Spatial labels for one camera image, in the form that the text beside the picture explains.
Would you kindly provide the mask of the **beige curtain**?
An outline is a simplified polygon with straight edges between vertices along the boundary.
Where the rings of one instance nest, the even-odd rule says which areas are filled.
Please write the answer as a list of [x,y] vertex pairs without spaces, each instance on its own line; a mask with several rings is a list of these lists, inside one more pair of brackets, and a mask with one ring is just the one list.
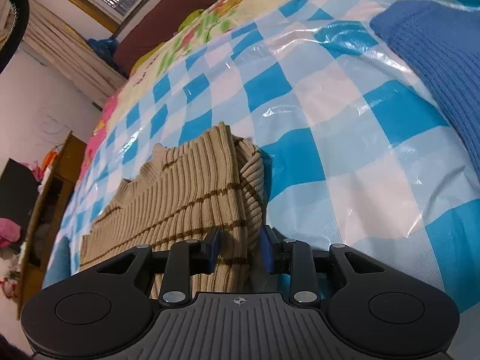
[[71,26],[36,0],[29,2],[24,41],[101,107],[125,78],[101,59]]

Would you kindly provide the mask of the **beige striped knit sweater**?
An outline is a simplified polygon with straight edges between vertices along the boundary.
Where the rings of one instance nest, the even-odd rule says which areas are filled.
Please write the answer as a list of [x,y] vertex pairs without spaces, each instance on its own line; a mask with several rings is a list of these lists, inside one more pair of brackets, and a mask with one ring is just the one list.
[[136,178],[123,179],[83,236],[85,270],[135,245],[154,251],[202,241],[221,230],[210,275],[194,275],[193,293],[238,292],[244,286],[264,223],[264,163],[260,149],[220,123],[183,145],[154,145]]

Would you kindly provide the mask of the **pink clothes pile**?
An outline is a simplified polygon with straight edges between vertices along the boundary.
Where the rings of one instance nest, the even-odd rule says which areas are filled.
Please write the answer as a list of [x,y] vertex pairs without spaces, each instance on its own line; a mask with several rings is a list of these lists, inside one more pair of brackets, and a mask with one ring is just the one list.
[[0,248],[4,249],[18,242],[21,226],[10,219],[0,219]]

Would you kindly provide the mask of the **teal folded cloth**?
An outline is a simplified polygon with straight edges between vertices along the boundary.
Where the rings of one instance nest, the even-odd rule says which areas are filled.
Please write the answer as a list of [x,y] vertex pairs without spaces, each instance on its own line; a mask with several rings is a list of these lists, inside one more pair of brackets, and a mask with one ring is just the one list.
[[43,288],[63,281],[71,275],[70,242],[63,236],[55,245],[42,283]]

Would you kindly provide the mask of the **dark red headboard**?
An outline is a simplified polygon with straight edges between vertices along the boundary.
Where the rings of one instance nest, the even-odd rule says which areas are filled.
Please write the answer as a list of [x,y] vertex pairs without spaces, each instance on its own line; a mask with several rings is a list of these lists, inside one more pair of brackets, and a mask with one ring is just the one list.
[[179,31],[186,17],[197,10],[210,8],[217,0],[160,0],[120,40],[113,62],[127,76],[134,64]]

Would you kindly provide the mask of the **blue plastic bag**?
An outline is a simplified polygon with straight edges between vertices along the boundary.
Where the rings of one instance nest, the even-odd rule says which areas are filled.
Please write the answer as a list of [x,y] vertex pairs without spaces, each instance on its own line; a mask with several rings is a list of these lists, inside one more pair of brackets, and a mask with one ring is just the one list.
[[114,54],[120,44],[115,38],[109,37],[100,40],[89,38],[86,42],[100,59],[119,72],[120,75],[126,77],[126,73],[113,60]]

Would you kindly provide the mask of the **cartoon print bed quilt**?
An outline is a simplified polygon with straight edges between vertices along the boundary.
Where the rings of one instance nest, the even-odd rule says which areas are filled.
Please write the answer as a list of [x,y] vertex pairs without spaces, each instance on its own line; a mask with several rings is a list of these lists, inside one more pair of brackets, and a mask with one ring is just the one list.
[[225,33],[233,29],[231,18],[245,0],[217,0],[205,10],[196,10],[183,20],[173,37],[155,47],[139,58],[132,72],[132,77],[145,64],[149,68],[166,70],[176,59],[193,51],[198,44],[208,42],[213,33]]

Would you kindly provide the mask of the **blue checkered plastic sheet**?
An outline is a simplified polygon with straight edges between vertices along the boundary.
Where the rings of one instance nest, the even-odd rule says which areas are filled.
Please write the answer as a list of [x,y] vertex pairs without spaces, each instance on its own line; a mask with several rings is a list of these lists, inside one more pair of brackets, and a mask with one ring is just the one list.
[[[316,248],[343,242],[479,304],[479,181],[413,71],[371,30],[399,0],[245,0],[233,29],[160,72],[145,64],[106,106],[106,134],[55,244],[81,238],[154,144],[219,122],[267,161],[267,221]],[[475,9],[479,0],[431,0]]]

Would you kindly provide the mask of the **blue knit garment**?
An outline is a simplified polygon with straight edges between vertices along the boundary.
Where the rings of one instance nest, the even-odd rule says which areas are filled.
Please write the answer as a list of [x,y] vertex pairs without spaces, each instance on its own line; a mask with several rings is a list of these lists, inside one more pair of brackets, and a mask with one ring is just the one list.
[[369,26],[421,79],[479,174],[479,11],[400,0]]

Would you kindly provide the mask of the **wooden side desk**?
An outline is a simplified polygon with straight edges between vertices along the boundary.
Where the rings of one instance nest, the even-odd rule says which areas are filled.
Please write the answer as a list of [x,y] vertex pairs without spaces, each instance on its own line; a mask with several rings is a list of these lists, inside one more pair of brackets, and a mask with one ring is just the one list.
[[28,224],[20,267],[18,314],[41,290],[55,237],[80,174],[85,149],[84,141],[70,133],[46,175]]

